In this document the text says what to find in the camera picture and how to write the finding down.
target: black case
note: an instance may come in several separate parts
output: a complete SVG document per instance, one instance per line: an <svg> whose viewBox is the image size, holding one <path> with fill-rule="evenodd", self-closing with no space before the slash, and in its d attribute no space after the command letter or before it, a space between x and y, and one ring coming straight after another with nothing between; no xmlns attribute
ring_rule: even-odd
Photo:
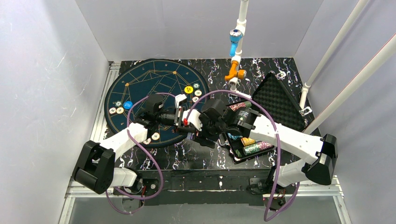
<svg viewBox="0 0 396 224"><path fill-rule="evenodd" d="M294 100L286 86L281 80L278 80L274 73L270 72L265 76L264 80L253 93L252 100L267 110L276 123L280 123L296 131L302 131L307 126L308 121L304 118L305 115L301 112L299 104ZM255 105L252 105L252 109L263 114ZM233 140L229 138L227 134L224 134L223 137L228 141L230 153L235 163L240 163L254 158L255 156L265 154L274 148L273 146L254 154L245 155L242 150L243 144L240 139ZM242 157L238 156L236 150L240 152Z"/></svg>

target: open case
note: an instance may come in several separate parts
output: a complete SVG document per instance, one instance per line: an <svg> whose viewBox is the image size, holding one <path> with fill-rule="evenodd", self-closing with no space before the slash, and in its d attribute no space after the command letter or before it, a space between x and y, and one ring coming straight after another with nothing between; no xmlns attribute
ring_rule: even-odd
<svg viewBox="0 0 396 224"><path fill-rule="evenodd" d="M268 73L253 93L252 100L266 109L276 123L296 131L302 131L308 125L308 120L305 116L311 110L309 107L301 110L298 103L280 80L282 78L277 77L274 73ZM240 101L228 106L233 110L239 107L251 107L263 114L260 109L248 101ZM232 136L230 134L224 134L222 138L228 142L230 154L235 163L262 155L274 148L274 146L266 142L255 142L255 140L240 138L240 136Z"/></svg>

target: black foam lining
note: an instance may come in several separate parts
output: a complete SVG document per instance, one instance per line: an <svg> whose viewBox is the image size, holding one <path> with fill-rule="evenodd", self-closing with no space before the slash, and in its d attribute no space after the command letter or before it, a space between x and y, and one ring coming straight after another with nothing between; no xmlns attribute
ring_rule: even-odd
<svg viewBox="0 0 396 224"><path fill-rule="evenodd" d="M276 123L296 131L304 130L306 124L300 114L299 105L275 74L269 73L265 76L253 93L252 99L267 110Z"/></svg>

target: marble surface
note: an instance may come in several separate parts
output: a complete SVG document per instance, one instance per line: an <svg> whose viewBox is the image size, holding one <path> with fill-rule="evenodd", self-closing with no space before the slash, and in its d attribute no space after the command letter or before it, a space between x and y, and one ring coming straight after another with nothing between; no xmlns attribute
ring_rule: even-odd
<svg viewBox="0 0 396 224"><path fill-rule="evenodd" d="M195 68L205 78L209 86L209 90L227 89L229 86L224 80L224 76L228 74L231 59L194 59L194 60L178 60ZM124 61L121 63L120 74L137 64L138 61ZM246 58L242 59L240 68L247 71L244 80L239 80L238 90L253 94L257 86L269 72L274 72L280 77L296 102L299 102L299 93L301 91L302 82L297 71L293 58ZM239 101L239 98L229 96L227 93L216 93L216 98L220 98L223 102L233 103ZM306 116L307 123L313 120L313 115ZM112 136L113 133L107 128L106 137ZM162 147L149 149L150 153L164 170L172 169L241 169L241 168L269 168L273 166L276 160L276 151L268 154L257 156L248 161L234 164L229 150L216 144L214 149L202 147L198 143L183 140L180 143ZM282 164L291 163L298 159L294 155L282 151ZM153 162L146 154L137 147L126 152L116 161L116 167L131 167L134 169L146 170L155 169Z"/></svg>

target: blue poker chip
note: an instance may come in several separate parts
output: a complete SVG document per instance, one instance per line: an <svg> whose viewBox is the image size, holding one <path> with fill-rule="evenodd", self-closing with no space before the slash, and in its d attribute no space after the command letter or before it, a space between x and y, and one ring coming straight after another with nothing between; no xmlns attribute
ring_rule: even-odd
<svg viewBox="0 0 396 224"><path fill-rule="evenodd" d="M126 110L129 110L129 109L131 109L132 105L133 105L133 103L131 101L127 101L124 103L124 108Z"/></svg>

